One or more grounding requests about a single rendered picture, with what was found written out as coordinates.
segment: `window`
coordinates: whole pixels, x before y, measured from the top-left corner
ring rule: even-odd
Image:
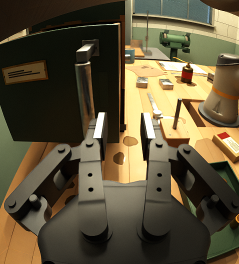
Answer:
[[[212,23],[212,8],[200,0],[133,0],[135,14],[158,15]]]

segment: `orange band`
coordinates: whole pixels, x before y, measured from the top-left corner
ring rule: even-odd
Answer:
[[[230,99],[230,100],[239,100],[239,96],[233,96],[233,95],[229,95],[226,94],[222,91],[217,90],[214,86],[212,86],[212,90],[219,96],[222,96],[224,98]]]

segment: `cabinet door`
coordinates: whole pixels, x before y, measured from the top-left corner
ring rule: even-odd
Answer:
[[[90,59],[95,115],[107,112],[108,143],[119,142],[119,32],[119,23],[78,26],[0,44],[0,106],[14,141],[79,143],[84,139],[74,64],[82,41],[99,40],[99,56]],[[3,68],[40,61],[45,61],[48,79],[6,85]]]

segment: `green tray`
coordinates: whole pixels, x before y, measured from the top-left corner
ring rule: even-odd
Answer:
[[[236,177],[229,162],[214,162],[210,163],[210,165],[222,178],[226,179],[228,185],[239,196],[239,180]],[[190,209],[190,211],[196,216],[196,207],[189,199],[187,199],[185,202],[188,202],[188,204],[185,204],[187,209]],[[207,254],[207,259],[213,259],[237,248],[239,248],[239,227],[236,229],[231,229],[230,225],[228,224],[222,231],[216,232],[211,236],[211,244]]]

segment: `green microscope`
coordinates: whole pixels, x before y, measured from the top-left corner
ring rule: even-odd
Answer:
[[[170,60],[176,62],[174,57],[177,57],[178,49],[182,50],[184,53],[190,53],[190,35],[191,33],[186,33],[185,35],[172,35],[169,34],[169,30],[165,30],[160,33],[160,44],[166,48],[170,48]]]

